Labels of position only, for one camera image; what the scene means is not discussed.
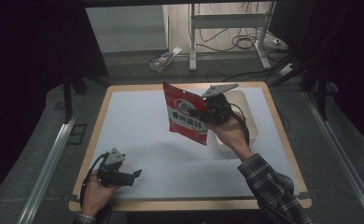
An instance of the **hand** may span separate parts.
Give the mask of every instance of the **hand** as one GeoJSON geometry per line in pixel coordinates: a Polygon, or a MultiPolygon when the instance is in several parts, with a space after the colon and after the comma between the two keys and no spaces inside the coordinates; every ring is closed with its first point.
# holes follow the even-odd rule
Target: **hand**
{"type": "Polygon", "coordinates": [[[86,191],[84,192],[82,214],[95,217],[109,202],[113,193],[119,188],[120,186],[104,187],[98,180],[97,171],[92,172],[86,191]]]}
{"type": "Polygon", "coordinates": [[[248,158],[253,156],[249,145],[245,141],[243,129],[234,117],[229,118],[228,121],[221,125],[205,123],[205,126],[212,130],[220,141],[230,147],[241,161],[246,161],[248,158]]]}

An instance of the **table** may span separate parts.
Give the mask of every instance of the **table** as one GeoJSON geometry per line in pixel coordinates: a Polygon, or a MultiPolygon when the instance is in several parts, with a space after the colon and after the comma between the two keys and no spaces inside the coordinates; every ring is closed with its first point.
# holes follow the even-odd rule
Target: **table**
{"type": "MultiPolygon", "coordinates": [[[[184,90],[192,89],[203,89],[209,88],[209,83],[197,83],[197,84],[175,84],[178,88],[184,90]]],[[[304,180],[301,176],[299,166],[291,150],[290,144],[287,140],[286,133],[284,132],[283,126],[281,124],[280,118],[276,112],[275,106],[273,104],[272,96],[267,88],[267,85],[263,82],[246,82],[239,83],[240,88],[261,88],[263,95],[266,99],[267,106],[270,109],[270,113],[273,117],[275,128],[279,137],[281,139],[282,147],[284,148],[285,154],[287,156],[287,161],[289,162],[290,168],[295,177],[296,187],[301,193],[300,202],[305,208],[310,207],[312,201],[310,198],[305,198],[307,194],[307,188],[305,186],[304,180]]],[[[91,165],[92,157],[94,156],[94,150],[97,146],[100,132],[104,126],[104,120],[106,112],[109,108],[109,102],[111,100],[113,92],[118,91],[161,91],[162,85],[130,85],[130,86],[112,86],[108,88],[103,105],[101,107],[100,114],[96,121],[94,131],[91,136],[91,140],[86,152],[86,156],[82,163],[79,175],[77,177],[77,182],[73,190],[74,195],[78,195],[80,191],[81,183],[89,170],[91,165]]],[[[72,211],[79,211],[79,204],[76,202],[69,203],[69,209],[72,211]]],[[[117,211],[188,211],[188,210],[240,210],[240,209],[259,209],[257,201],[253,199],[226,199],[226,200],[143,200],[143,201],[118,201],[113,205],[113,209],[117,211]]]]}

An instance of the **red snack bag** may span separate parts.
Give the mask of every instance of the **red snack bag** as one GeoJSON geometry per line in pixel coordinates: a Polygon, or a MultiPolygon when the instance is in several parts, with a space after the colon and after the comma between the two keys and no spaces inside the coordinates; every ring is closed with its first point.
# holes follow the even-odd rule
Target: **red snack bag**
{"type": "Polygon", "coordinates": [[[204,99],[163,82],[170,132],[180,133],[193,141],[206,145],[207,128],[199,119],[189,115],[190,109],[207,111],[204,99]]]}

